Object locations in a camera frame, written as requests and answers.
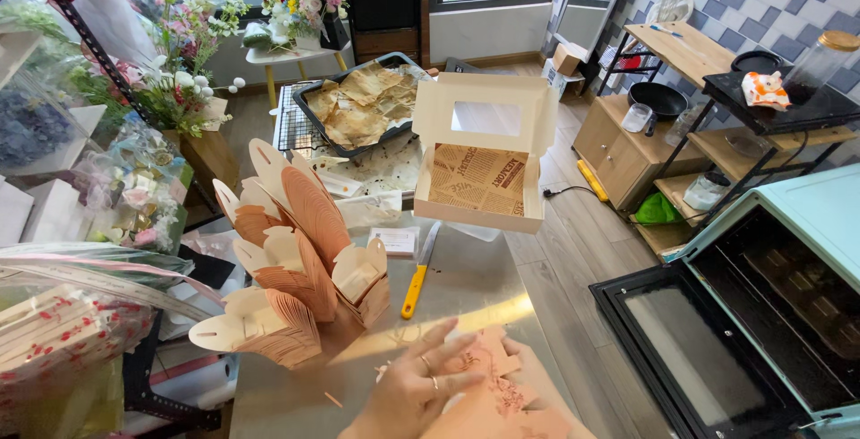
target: green plastic bag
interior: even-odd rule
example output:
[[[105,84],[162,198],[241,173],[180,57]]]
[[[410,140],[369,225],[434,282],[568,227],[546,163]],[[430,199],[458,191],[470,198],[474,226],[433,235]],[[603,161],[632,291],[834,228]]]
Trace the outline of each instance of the green plastic bag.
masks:
[[[663,195],[662,192],[651,194],[645,198],[639,210],[636,211],[636,220],[640,224],[663,224],[682,220],[678,209]]]

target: knife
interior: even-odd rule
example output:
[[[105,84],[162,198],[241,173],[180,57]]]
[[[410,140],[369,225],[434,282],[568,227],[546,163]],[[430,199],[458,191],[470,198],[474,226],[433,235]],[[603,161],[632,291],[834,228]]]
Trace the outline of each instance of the knife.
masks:
[[[403,301],[403,309],[400,311],[400,316],[403,319],[410,319],[412,318],[412,314],[415,313],[415,303],[418,301],[418,295],[421,294],[421,285],[424,284],[424,274],[427,272],[427,265],[430,263],[430,255],[433,254],[433,245],[436,242],[436,234],[439,232],[441,225],[440,221],[433,224],[424,242],[424,249],[421,250],[421,257],[418,258],[415,274],[412,275],[412,282],[409,283],[409,291],[406,291],[406,300]]]

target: white side table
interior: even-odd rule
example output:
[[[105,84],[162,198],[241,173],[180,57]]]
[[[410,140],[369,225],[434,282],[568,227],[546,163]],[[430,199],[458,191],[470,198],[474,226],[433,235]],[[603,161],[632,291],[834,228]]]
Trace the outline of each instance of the white side table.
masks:
[[[295,51],[279,51],[279,52],[268,52],[259,50],[257,48],[252,48],[248,51],[248,55],[245,56],[245,61],[248,61],[252,65],[261,65],[266,68],[266,83],[268,85],[268,93],[269,93],[269,105],[272,109],[278,107],[278,96],[275,95],[274,92],[274,78],[272,77],[272,65],[282,65],[284,63],[298,63],[298,71],[302,73],[302,79],[307,80],[308,76],[305,74],[305,67],[302,65],[302,61],[305,60],[313,60],[314,58],[319,58],[321,56],[328,56],[329,54],[334,54],[335,59],[337,60],[338,65],[340,66],[341,71],[347,71],[347,64],[343,62],[343,58],[340,57],[340,51],[345,49],[349,49],[353,44],[352,41],[347,42],[347,45],[343,47],[343,49],[336,51],[334,49],[321,49],[318,51],[312,51],[309,49],[296,49]]]

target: jar lid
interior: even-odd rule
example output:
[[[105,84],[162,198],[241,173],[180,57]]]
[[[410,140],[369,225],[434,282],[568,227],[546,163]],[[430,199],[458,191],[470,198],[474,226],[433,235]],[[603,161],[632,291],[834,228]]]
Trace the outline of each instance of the jar lid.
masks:
[[[830,49],[843,52],[854,52],[860,47],[860,38],[843,31],[824,31],[818,37],[818,42]]]
[[[720,187],[728,187],[729,185],[732,185],[732,182],[729,181],[726,178],[726,176],[724,176],[723,174],[719,174],[717,172],[713,172],[713,171],[712,172],[705,172],[704,178],[705,178],[705,180],[707,180],[711,183],[715,183],[716,185],[719,185]]]

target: glass container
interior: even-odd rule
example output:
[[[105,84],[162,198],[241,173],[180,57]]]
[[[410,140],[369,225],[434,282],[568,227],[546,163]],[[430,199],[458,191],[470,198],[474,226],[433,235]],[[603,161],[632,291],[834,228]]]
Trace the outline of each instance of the glass container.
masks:
[[[791,103],[802,105],[808,102],[859,47],[860,38],[854,35],[824,31],[783,80],[783,88]]]
[[[630,109],[627,110],[627,115],[624,115],[621,126],[628,132],[639,133],[645,127],[645,124],[648,123],[652,113],[651,107],[648,105],[633,103]]]
[[[678,115],[678,118],[672,123],[672,128],[669,128],[666,136],[663,137],[663,141],[670,146],[678,146],[684,135],[687,135],[687,132],[690,131],[690,128],[692,128],[693,123],[696,122],[696,118],[702,113],[702,110],[704,110],[704,103],[696,103],[693,108],[687,109],[681,115]]]
[[[705,172],[696,177],[684,192],[684,202],[690,207],[700,211],[710,211],[716,203],[728,194],[728,188],[732,184],[725,176],[716,172]]]

